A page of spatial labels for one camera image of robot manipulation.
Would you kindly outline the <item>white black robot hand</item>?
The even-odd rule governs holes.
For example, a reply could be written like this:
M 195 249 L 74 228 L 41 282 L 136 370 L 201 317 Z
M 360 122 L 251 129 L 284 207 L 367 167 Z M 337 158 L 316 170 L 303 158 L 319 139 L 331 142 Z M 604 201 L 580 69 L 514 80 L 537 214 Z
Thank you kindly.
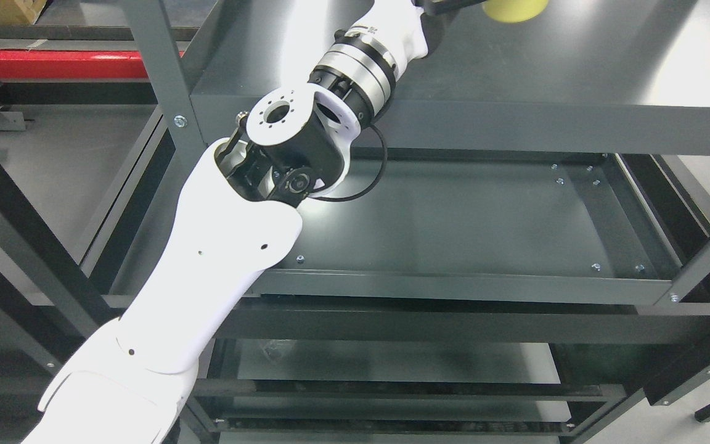
M 460 9 L 481 1 L 375 1 L 350 33 L 378 41 L 396 59 L 422 59 L 439 47 Z

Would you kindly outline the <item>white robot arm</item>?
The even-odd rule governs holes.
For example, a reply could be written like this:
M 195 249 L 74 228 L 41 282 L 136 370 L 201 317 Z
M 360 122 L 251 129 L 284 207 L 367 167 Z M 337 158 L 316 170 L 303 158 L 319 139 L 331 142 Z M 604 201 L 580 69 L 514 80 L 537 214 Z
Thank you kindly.
M 359 20 L 310 78 L 263 96 L 201 155 L 155 269 L 123 315 L 62 366 L 25 443 L 161 443 L 188 403 L 201 354 L 260 275 L 290 253 L 298 206 L 349 171 L 355 138 L 389 101 L 419 31 Z

